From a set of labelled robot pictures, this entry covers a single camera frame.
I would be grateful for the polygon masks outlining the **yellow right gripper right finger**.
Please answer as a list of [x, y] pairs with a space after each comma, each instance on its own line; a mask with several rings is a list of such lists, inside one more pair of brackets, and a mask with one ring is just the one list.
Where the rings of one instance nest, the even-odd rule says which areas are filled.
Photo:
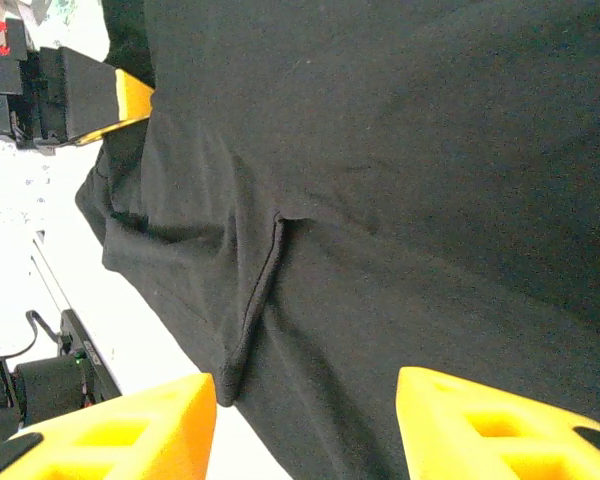
[[600, 479], [600, 423], [422, 367], [399, 372], [412, 479]]

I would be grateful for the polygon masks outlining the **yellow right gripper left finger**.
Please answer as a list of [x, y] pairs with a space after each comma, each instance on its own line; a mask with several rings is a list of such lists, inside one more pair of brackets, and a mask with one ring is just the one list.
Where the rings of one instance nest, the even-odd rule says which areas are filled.
[[203, 479], [216, 422], [208, 374], [27, 427], [0, 442], [0, 479]]

